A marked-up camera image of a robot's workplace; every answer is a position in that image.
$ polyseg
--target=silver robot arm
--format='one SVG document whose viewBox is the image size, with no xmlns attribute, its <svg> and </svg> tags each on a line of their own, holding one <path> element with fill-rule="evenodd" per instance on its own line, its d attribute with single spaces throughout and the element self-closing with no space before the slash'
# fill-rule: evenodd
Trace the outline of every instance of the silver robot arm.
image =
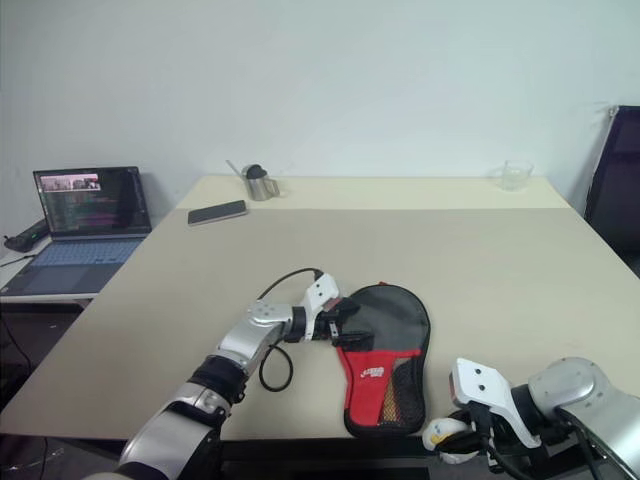
<svg viewBox="0 0 640 480">
<path fill-rule="evenodd" d="M 640 479 L 640 398 L 611 385 L 595 363 L 563 358 L 511 388 L 497 370 L 459 358 L 450 384 L 453 402 L 462 410 L 433 420 L 423 433 L 425 447 L 440 452 L 445 462 L 461 463 L 485 449 L 493 452 L 487 454 L 489 467 L 500 470 L 495 457 L 505 440 L 511 440 L 509 450 L 519 445 L 521 456 L 544 460 L 545 445 L 561 443 L 576 431 L 585 445 L 629 478 Z"/>
<path fill-rule="evenodd" d="M 300 306 L 253 303 L 191 378 L 127 443 L 118 469 L 86 480 L 198 478 L 212 467 L 221 426 L 231 406 L 244 398 L 245 384 L 269 346 L 283 338 L 311 340 L 316 317 L 338 296 L 333 277 L 322 274 L 306 290 Z"/>
</svg>

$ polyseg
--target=metal mug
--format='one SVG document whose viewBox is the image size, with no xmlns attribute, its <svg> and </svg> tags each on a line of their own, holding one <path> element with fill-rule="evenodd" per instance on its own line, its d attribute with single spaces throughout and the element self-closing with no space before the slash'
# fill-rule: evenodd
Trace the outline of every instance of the metal mug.
<svg viewBox="0 0 640 480">
<path fill-rule="evenodd" d="M 242 169 L 244 181 L 251 200 L 262 202 L 280 195 L 278 183 L 269 178 L 267 171 L 260 165 L 247 165 Z"/>
</svg>

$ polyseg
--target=clear plastic cup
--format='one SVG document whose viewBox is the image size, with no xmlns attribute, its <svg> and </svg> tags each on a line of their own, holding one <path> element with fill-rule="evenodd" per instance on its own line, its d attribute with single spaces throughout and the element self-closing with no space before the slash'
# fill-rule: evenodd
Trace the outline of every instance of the clear plastic cup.
<svg viewBox="0 0 640 480">
<path fill-rule="evenodd" d="M 500 186 L 508 192 L 516 192 L 527 186 L 533 164 L 519 160 L 508 160 L 502 168 L 502 181 Z"/>
</svg>

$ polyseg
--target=black cable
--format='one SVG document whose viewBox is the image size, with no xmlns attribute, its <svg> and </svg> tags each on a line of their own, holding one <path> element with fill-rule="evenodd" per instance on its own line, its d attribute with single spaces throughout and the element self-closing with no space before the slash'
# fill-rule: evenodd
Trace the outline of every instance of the black cable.
<svg viewBox="0 0 640 480">
<path fill-rule="evenodd" d="M 314 280 L 317 280 L 318 278 L 320 278 L 324 273 L 319 268 L 313 268 L 313 267 L 305 267 L 305 268 L 301 268 L 299 270 L 294 270 L 293 272 L 290 272 L 290 273 L 287 273 L 286 275 L 283 275 L 278 280 L 276 280 L 271 285 L 269 285 L 267 287 L 267 289 L 260 294 L 260 296 L 258 297 L 258 300 L 262 300 L 264 297 L 266 297 L 269 294 L 269 292 L 271 292 L 271 290 L 276 288 L 278 285 L 280 285 L 282 282 L 284 282 L 287 278 L 293 277 L 294 275 L 298 275 L 298 274 L 304 273 L 304 272 L 313 272 Z"/>
<path fill-rule="evenodd" d="M 280 343 L 281 341 L 282 339 L 279 339 L 275 344 L 269 345 L 269 350 L 267 350 L 267 353 L 265 354 L 264 358 L 260 362 L 260 368 L 258 369 L 258 378 L 260 378 L 260 384 L 265 388 L 265 390 L 269 390 L 270 392 L 283 391 L 285 388 L 287 388 L 291 384 L 291 380 L 293 379 L 293 362 L 291 361 L 291 357 L 289 356 L 289 354 L 278 346 L 278 343 Z M 269 385 L 267 381 L 264 379 L 264 373 L 263 373 L 264 364 L 266 363 L 267 358 L 269 358 L 269 355 L 271 355 L 271 352 L 273 352 L 274 350 L 277 350 L 278 352 L 280 352 L 282 356 L 285 358 L 285 360 L 287 361 L 287 363 L 289 364 L 289 376 L 287 377 L 287 380 L 279 387 L 272 387 L 271 385 Z"/>
<path fill-rule="evenodd" d="M 482 437 L 482 446 L 484 449 L 491 454 L 491 456 L 498 462 L 498 465 L 502 467 L 502 469 L 511 475 L 516 480 L 535 480 L 533 477 L 521 472 L 515 466 L 513 466 L 509 461 L 502 456 L 501 453 L 489 443 L 489 439 L 487 437 Z"/>
<path fill-rule="evenodd" d="M 26 260 L 27 258 L 33 258 L 33 257 L 35 257 L 35 255 L 24 255 L 20 258 L 16 258 L 15 260 L 11 260 L 10 262 L 3 263 L 2 265 L 0 265 L 0 268 L 6 267 L 7 265 L 11 265 L 12 263 L 18 263 L 18 262 L 21 262 L 22 260 Z"/>
<path fill-rule="evenodd" d="M 271 292 L 271 290 L 276 288 L 278 285 L 280 285 L 286 279 L 291 278 L 294 275 L 299 275 L 300 273 L 304 273 L 304 272 L 313 272 L 313 279 L 314 280 L 317 280 L 322 275 L 324 275 L 324 272 L 322 270 L 320 270 L 319 268 L 314 268 L 314 267 L 305 267 L 305 268 L 300 268 L 298 270 L 294 270 L 293 272 L 289 272 L 286 275 L 283 275 L 282 277 L 277 279 L 275 282 L 273 282 L 271 285 L 269 285 L 267 287 L 267 289 L 258 296 L 258 300 L 262 300 L 264 297 L 266 297 Z M 260 384 L 265 388 L 265 390 L 268 390 L 270 392 L 281 392 L 281 391 L 283 391 L 285 388 L 287 388 L 291 384 L 291 380 L 293 379 L 293 362 L 291 361 L 291 357 L 289 356 L 289 354 L 287 352 L 285 352 L 281 347 L 278 346 L 278 344 L 281 341 L 282 341 L 282 337 L 279 338 L 278 341 L 276 343 L 274 343 L 273 345 L 269 345 L 269 349 L 267 350 L 267 353 L 265 354 L 264 358 L 260 362 L 260 368 L 258 369 L 258 377 L 260 378 Z M 285 360 L 287 361 L 287 363 L 289 364 L 289 375 L 287 376 L 287 380 L 282 385 L 280 385 L 279 387 L 272 387 L 264 379 L 264 365 L 265 365 L 265 363 L 267 361 L 267 358 L 269 358 L 269 355 L 271 355 L 271 352 L 274 351 L 274 350 L 277 350 L 278 352 L 280 352 L 282 354 L 282 356 L 285 358 Z"/>
<path fill-rule="evenodd" d="M 595 480 L 602 480 L 602 475 L 600 475 L 600 471 L 596 464 L 593 461 L 593 455 L 591 454 L 591 447 L 587 443 L 587 438 L 582 433 L 582 430 L 576 428 L 576 437 L 578 437 L 578 443 L 580 444 L 580 448 L 582 449 L 582 453 L 584 454 L 584 459 L 587 462 L 587 467 L 591 471 L 591 475 Z"/>
<path fill-rule="evenodd" d="M 44 478 L 44 470 L 47 467 L 47 455 L 49 454 L 49 440 L 47 437 L 44 437 L 44 452 L 42 454 L 42 466 L 40 467 L 40 475 L 38 476 L 38 480 L 42 480 Z"/>
<path fill-rule="evenodd" d="M 595 480 L 602 480 L 602 475 L 600 474 L 598 467 L 593 461 L 591 447 L 587 442 L 587 437 L 585 436 L 584 432 L 580 429 L 580 427 L 574 425 L 573 417 L 569 413 L 567 413 L 565 410 L 562 410 L 561 408 L 559 408 L 556 410 L 556 413 L 560 417 L 562 417 L 564 420 L 566 420 L 571 426 L 574 427 L 576 438 L 578 439 L 578 445 L 580 445 L 580 450 L 582 450 L 582 454 L 584 455 L 584 460 L 587 464 L 587 467 L 589 467 L 589 471 L 591 472 L 591 475 Z"/>
<path fill-rule="evenodd" d="M 2 318 L 2 315 L 0 315 L 0 322 L 2 322 L 2 325 L 4 325 L 4 329 L 7 331 L 7 335 L 9 336 L 11 343 L 13 343 L 13 346 L 16 347 L 16 350 L 18 350 L 18 353 L 20 353 L 20 355 L 22 355 L 22 358 L 24 358 L 25 361 L 27 362 L 28 374 L 31 375 L 31 373 L 33 373 L 33 364 L 31 363 L 31 359 L 29 358 L 29 355 L 27 355 L 24 352 L 24 350 L 22 350 L 22 348 L 20 347 L 20 344 L 16 341 L 16 338 L 13 336 L 13 333 L 11 333 L 11 329 L 9 328 L 9 325 L 7 325 L 7 322 L 5 322 L 4 318 Z"/>
</svg>

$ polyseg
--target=red bag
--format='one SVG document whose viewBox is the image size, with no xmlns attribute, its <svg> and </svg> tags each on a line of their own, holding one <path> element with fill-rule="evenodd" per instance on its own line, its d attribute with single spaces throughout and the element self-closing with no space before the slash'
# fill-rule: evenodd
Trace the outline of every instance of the red bag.
<svg viewBox="0 0 640 480">
<path fill-rule="evenodd" d="M 365 287 L 350 300 L 360 308 L 344 321 L 341 335 L 352 340 L 337 347 L 348 382 L 345 426 L 356 437 L 414 433 L 425 420 L 427 311 L 395 285 Z"/>
</svg>

